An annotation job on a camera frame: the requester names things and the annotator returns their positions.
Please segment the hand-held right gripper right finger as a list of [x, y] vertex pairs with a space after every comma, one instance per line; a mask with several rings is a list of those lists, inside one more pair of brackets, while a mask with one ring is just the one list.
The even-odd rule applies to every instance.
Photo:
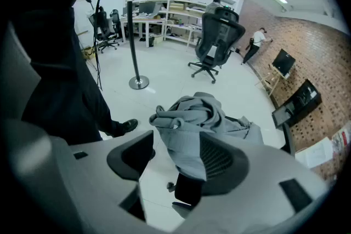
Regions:
[[288, 153], [227, 135], [200, 143], [227, 167], [202, 187], [185, 234], [293, 234], [320, 207], [329, 187]]

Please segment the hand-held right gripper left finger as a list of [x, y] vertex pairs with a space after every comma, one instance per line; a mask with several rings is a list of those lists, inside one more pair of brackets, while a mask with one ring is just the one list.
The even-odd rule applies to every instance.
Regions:
[[153, 143], [152, 130], [76, 146], [53, 140], [83, 234], [154, 234], [145, 222], [139, 185]]

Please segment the grey garment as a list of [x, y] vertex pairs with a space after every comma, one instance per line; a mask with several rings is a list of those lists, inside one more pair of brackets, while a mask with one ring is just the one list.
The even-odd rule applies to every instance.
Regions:
[[244, 116], [239, 119], [228, 117], [222, 104], [204, 92], [181, 97], [169, 110], [157, 106], [149, 123], [158, 130], [178, 171], [196, 180], [208, 179], [200, 158], [200, 132], [225, 134], [264, 144], [258, 125]]

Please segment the black coat rack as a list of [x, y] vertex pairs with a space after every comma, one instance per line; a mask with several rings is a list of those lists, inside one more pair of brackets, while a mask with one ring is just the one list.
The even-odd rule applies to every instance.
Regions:
[[149, 85], [149, 79], [146, 76], [139, 74], [137, 56], [134, 44], [134, 32], [133, 32], [133, 15], [132, 15], [132, 0], [127, 0], [127, 27], [129, 32], [129, 46], [131, 50], [131, 56], [133, 61], [133, 67], [135, 76], [129, 80], [129, 86], [134, 90], [141, 90]]

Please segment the white flat box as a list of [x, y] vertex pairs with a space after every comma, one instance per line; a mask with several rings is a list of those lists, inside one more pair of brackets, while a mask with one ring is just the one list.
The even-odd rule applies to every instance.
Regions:
[[295, 159], [309, 169], [333, 159], [332, 141], [325, 137], [314, 145], [295, 153]]

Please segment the black leaning flat monitor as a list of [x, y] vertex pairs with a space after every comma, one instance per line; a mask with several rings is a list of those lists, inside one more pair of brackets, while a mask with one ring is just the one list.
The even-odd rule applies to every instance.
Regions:
[[290, 127], [297, 123], [295, 107], [292, 104], [282, 105], [272, 113], [276, 128], [281, 128], [284, 123]]

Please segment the person's black shoe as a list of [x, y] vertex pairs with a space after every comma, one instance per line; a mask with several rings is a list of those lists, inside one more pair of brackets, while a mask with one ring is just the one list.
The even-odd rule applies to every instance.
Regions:
[[137, 119], [129, 119], [123, 123], [114, 121], [114, 132], [113, 137], [124, 136], [126, 133], [129, 133], [138, 126]]

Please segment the black open case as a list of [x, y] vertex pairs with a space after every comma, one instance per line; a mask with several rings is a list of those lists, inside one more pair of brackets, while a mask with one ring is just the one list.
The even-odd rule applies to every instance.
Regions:
[[290, 127], [300, 122], [322, 103], [321, 94], [306, 79], [296, 92], [284, 103], [283, 113]]

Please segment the wooden easel stand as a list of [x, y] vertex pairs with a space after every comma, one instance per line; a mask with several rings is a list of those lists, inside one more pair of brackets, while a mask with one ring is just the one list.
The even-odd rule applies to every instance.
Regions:
[[278, 86], [280, 81], [287, 80], [289, 77], [289, 73], [286, 75], [283, 75], [279, 69], [277, 69], [275, 66], [272, 64], [268, 65], [269, 71], [268, 73], [262, 77], [256, 84], [255, 86], [262, 86], [266, 92], [268, 93], [268, 97], [271, 97], [274, 90]]

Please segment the person's black trousers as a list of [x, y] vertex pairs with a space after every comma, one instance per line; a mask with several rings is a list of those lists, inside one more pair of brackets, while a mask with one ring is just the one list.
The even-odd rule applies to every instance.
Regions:
[[40, 76], [22, 119], [69, 145], [113, 137], [114, 120], [91, 75], [75, 32], [75, 0], [27, 0], [13, 18]]

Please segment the yellow box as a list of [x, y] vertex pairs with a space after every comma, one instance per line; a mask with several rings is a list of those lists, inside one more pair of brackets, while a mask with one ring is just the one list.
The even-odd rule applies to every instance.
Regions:
[[92, 60], [95, 58], [95, 50], [93, 47], [86, 47], [81, 50], [84, 60]]

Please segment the black office chair white label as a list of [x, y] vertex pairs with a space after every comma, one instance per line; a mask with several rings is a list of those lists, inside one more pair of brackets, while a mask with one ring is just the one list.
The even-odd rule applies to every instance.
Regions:
[[245, 28], [239, 24], [239, 15], [226, 7], [217, 7], [214, 13], [202, 15], [202, 34], [195, 48], [198, 62], [189, 62], [188, 66], [199, 69], [191, 74], [205, 71], [215, 84], [215, 76], [219, 73], [215, 67], [223, 66], [231, 55], [232, 46], [245, 34]]

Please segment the white desk wooden top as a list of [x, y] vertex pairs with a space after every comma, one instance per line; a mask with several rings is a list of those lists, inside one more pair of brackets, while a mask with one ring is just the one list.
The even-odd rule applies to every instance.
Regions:
[[[143, 33], [141, 31], [141, 28], [143, 26], [143, 24], [145, 25], [145, 39], [146, 39], [146, 47], [149, 48], [150, 44], [149, 44], [149, 37], [150, 37], [150, 33], [149, 33], [149, 25], [150, 24], [157, 24], [157, 25], [161, 25], [161, 36], [163, 37], [164, 31], [165, 31], [165, 26], [167, 23], [166, 19], [148, 19], [148, 18], [140, 18], [140, 17], [133, 17], [132, 18], [133, 23], [137, 23], [139, 24], [139, 35], [141, 36]], [[124, 26], [127, 24], [128, 20], [127, 18], [122, 18], [120, 20], [121, 23], [121, 29], [122, 29], [122, 40], [123, 43], [126, 43], [126, 34], [124, 31]]]

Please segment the black desk monitor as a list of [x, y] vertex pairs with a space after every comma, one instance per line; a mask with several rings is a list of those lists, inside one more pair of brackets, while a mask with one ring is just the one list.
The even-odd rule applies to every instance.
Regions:
[[139, 3], [139, 14], [153, 14], [155, 7], [155, 2], [141, 2]]

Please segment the white shelving unit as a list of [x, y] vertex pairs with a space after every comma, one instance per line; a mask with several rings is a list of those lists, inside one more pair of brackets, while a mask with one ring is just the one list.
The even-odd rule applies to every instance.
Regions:
[[[150, 47], [170, 40], [185, 44], [187, 47], [198, 45], [202, 32], [202, 15], [207, 5], [213, 0], [132, 0], [133, 17], [148, 19], [166, 19], [167, 23], [163, 37], [161, 36], [161, 25], [149, 25]], [[139, 14], [139, 3], [155, 2], [156, 7], [153, 14]], [[220, 0], [222, 6], [240, 13], [244, 0]], [[139, 35], [139, 24], [133, 23], [133, 32], [138, 39], [145, 39], [145, 25], [143, 24]]]

